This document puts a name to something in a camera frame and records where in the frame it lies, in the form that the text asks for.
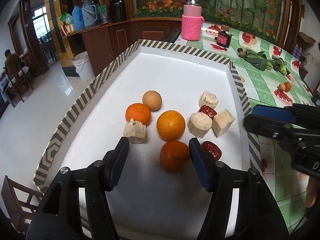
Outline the person right hand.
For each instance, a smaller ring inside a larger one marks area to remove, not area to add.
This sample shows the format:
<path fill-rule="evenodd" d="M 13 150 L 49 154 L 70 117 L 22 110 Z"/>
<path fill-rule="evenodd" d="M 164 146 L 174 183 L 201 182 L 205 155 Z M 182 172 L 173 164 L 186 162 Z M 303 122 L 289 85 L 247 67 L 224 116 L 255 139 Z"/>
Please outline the person right hand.
<path fill-rule="evenodd" d="M 306 188 L 306 207 L 310 208 L 316 201 L 317 191 L 319 188 L 319 179 L 310 176 Z"/>

